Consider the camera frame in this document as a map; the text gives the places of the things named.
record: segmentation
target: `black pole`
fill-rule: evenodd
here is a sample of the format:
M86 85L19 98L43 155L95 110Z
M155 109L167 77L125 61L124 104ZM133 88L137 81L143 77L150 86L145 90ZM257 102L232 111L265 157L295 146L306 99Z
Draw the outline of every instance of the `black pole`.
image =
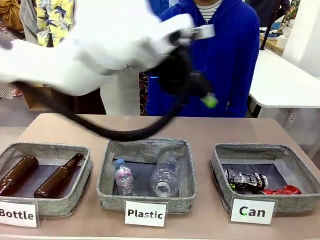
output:
M271 29L272 23L276 19L277 13L278 13L278 11L280 9L280 5L281 5L281 0L277 0L276 4L274 6L274 9L272 11L271 17L270 17L270 21L269 21L268 27L266 28L266 31L264 33L264 38L263 38L262 44L260 46L260 50L265 50L265 45L266 45L266 42L267 42L267 39L268 39L268 35L270 33L270 29Z

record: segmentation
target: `white sign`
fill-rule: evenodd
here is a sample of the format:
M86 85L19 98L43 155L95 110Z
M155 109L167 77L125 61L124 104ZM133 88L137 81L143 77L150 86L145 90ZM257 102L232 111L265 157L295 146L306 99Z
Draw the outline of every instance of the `white sign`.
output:
M0 223L36 228L36 205L0 201Z
M275 201L234 199L231 221L250 224L270 224L275 204Z
M163 227L165 225L166 205L126 201L125 224Z

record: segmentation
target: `black cable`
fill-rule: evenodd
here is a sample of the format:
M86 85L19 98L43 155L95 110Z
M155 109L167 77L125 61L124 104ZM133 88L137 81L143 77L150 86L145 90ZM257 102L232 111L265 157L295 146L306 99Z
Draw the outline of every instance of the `black cable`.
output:
M39 90L37 90L36 88L32 87L31 85L25 82L16 81L14 84L18 88L20 88L23 92L27 94L31 94L37 101L48 106L58 114L61 114L66 118L76 122L77 124L80 124L81 126L85 127L89 131L92 131L100 135L101 137L111 139L114 141L120 141L120 142L138 141L138 140L151 137L152 135L159 132L162 128L164 128L167 124L169 124L169 122L179 112L181 106L187 100L189 96L189 92L192 90L192 81L190 78L190 73L192 70L191 57L188 55L186 51L183 51L183 50L178 51L178 54L180 54L180 56L184 60L185 67L187 68L187 70L185 71L185 73L187 73L187 75L185 76L186 81L184 83L184 87L182 89L181 95L178 97L177 101L174 103L173 107L169 110L169 112L167 112L163 117L161 117L160 119L152 123L150 126L147 126L145 128L138 129L138 130L116 131L108 128L103 128L74 114L72 111L68 110L63 105L53 102L44 93L40 92Z
M270 33L271 26L274 23L274 19L277 16L277 13L278 13L278 11L280 9L280 6L281 6L281 0L277 0L276 4L274 6L274 9L272 11L271 17L270 17L268 27L266 28L266 31L264 33L264 38L263 38L262 44L260 46L260 50L265 50L265 45L266 45L266 42L267 42L267 39L268 39L268 35Z

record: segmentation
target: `clear plastic bottle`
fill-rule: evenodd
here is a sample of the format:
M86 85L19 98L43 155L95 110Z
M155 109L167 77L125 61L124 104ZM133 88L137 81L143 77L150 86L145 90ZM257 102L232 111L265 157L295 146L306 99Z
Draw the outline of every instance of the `clear plastic bottle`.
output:
M116 172L115 172L115 182L118 186L119 195L122 196L137 196L138 194L133 190L133 181L130 168L128 168L123 159L118 159L115 161Z
M166 151L156 164L150 183L158 197L171 197L179 190L180 170L177 157L178 154L175 151Z

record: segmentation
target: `storage bin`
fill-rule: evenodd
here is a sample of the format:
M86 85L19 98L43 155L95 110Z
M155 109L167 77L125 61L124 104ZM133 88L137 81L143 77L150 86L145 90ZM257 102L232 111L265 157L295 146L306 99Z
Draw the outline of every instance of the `storage bin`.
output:
M229 212L233 198L248 200L277 200L274 213L303 214L311 212L320 198L320 182L299 156L288 146L273 144L219 143L211 160L222 203ZM299 195L261 195L234 191L225 176L224 168L253 174L258 172L268 179L268 188L278 189L293 185Z
M61 192L61 198L34 198L33 194L40 185L58 168L68 162L76 153L84 158L78 164L69 185ZM45 217L65 217L75 210L86 186L88 185L93 163L90 150L83 146L71 146L59 143L11 144L0 155L0 179L8 173L24 156L31 155L38 159L39 166L35 173L13 196L0 196L0 201L33 204L37 202L38 214Z
M150 177L161 151L175 151L183 156L177 160L180 167L180 186L176 197L162 198L151 194ZM139 196L116 195L115 159L124 159L131 169ZM134 142L110 140L105 148L96 190L102 207L108 210L125 211L126 201L134 201L166 204L167 213L186 214L197 192L190 146L186 141L168 138L148 138Z

